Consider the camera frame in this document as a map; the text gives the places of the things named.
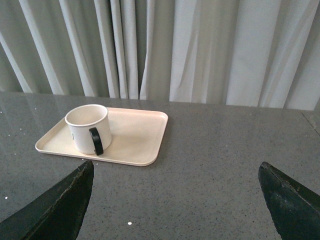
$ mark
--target white tray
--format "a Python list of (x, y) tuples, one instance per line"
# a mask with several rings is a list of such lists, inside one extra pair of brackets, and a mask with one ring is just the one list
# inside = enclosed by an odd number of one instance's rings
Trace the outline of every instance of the white tray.
[(112, 142), (102, 155), (79, 152), (64, 118), (36, 142), (35, 148), (45, 154), (117, 164), (140, 167), (152, 164), (158, 156), (168, 115), (160, 111), (113, 107), (108, 107), (108, 111)]

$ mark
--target curtain fold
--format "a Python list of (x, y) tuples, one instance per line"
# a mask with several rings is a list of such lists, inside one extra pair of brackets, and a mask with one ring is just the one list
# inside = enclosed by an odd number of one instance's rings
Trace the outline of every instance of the curtain fold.
[(319, 0), (3, 0), (0, 91), (313, 110)]

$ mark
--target white mug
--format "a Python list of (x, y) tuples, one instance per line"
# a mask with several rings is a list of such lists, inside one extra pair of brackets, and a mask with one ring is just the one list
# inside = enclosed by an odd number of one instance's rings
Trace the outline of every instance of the white mug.
[(105, 106), (79, 106), (68, 112), (64, 119), (79, 152), (101, 155), (111, 144), (108, 109)]

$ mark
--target gray countertop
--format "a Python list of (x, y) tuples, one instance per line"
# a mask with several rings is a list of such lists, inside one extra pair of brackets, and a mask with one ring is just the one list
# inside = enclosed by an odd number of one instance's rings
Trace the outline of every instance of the gray countertop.
[(92, 103), (169, 119), (153, 164), (93, 161), (79, 240), (281, 239), (258, 180), (263, 161), (320, 194), (319, 113), (1, 92), (0, 222), (83, 163), (39, 153), (35, 143), (72, 108)]

